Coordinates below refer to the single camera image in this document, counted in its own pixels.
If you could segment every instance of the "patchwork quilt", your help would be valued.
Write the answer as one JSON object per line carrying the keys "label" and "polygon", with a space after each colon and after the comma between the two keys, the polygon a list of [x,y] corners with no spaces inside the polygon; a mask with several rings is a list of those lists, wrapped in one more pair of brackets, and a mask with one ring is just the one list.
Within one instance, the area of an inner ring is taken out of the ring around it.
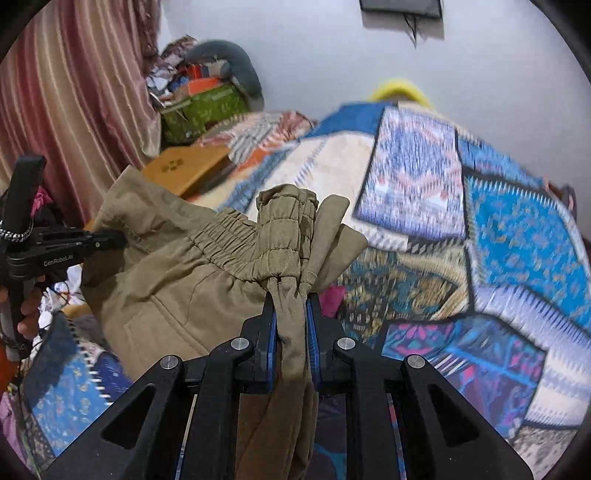
{"label": "patchwork quilt", "polygon": [[[220,206],[256,220],[260,190],[292,183],[350,200],[369,247],[339,278],[346,333],[431,362],[541,479],[591,399],[589,261],[543,182],[411,104],[341,107],[266,156]],[[394,409],[392,421],[397,431]],[[309,480],[346,478],[345,404],[320,404]],[[399,452],[402,477],[404,461]]]}

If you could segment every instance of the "green box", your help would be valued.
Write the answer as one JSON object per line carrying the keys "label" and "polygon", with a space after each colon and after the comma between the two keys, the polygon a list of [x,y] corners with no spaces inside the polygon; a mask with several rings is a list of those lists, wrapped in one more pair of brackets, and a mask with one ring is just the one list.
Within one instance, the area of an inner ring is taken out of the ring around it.
{"label": "green box", "polygon": [[214,124],[237,113],[248,112],[248,107],[238,89],[231,83],[225,83],[159,112],[166,141],[183,145],[195,141]]}

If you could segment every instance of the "pink cloth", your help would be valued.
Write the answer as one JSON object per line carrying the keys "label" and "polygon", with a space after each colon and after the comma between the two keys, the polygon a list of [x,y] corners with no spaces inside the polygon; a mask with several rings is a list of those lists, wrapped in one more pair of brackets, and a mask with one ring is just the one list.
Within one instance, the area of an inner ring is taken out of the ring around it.
{"label": "pink cloth", "polygon": [[331,285],[324,292],[318,295],[322,315],[325,317],[335,318],[336,311],[339,309],[341,302],[345,298],[346,292],[347,290],[345,287]]}
{"label": "pink cloth", "polygon": [[43,205],[49,205],[50,203],[53,203],[53,200],[47,193],[46,189],[44,189],[43,187],[39,187],[37,193],[35,194],[35,200],[33,200],[31,217],[35,216],[37,210],[39,210]]}
{"label": "pink cloth", "polygon": [[27,461],[25,460],[25,455],[22,452],[21,442],[18,440],[17,419],[14,416],[10,398],[6,392],[4,392],[4,395],[2,395],[2,400],[0,401],[0,427],[2,428],[1,432],[4,435],[4,438],[6,438],[12,447],[12,450],[14,450],[21,459],[21,462],[26,465]]}

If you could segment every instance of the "striped curtain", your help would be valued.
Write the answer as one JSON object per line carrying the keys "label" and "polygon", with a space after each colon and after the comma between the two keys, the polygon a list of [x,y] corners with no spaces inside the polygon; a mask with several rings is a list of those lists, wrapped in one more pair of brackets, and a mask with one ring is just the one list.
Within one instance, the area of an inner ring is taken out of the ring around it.
{"label": "striped curtain", "polygon": [[158,155],[144,75],[160,0],[52,0],[0,64],[0,188],[22,153],[47,159],[44,186],[71,226],[96,214],[127,165]]}

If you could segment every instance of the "orange box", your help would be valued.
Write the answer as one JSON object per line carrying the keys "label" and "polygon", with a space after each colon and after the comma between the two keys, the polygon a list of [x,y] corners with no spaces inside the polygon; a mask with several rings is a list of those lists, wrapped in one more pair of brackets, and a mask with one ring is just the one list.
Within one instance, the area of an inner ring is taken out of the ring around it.
{"label": "orange box", "polygon": [[195,79],[189,80],[188,83],[181,85],[175,92],[174,96],[180,100],[182,98],[196,95],[206,90],[211,90],[222,84],[221,80],[217,77],[209,77],[206,79]]}
{"label": "orange box", "polygon": [[149,181],[186,198],[231,163],[229,153],[226,147],[170,147],[146,165],[142,174]]}
{"label": "orange box", "polygon": [[186,73],[189,77],[189,80],[197,80],[203,78],[203,75],[201,75],[200,65],[187,65],[185,68],[180,69],[178,72]]}

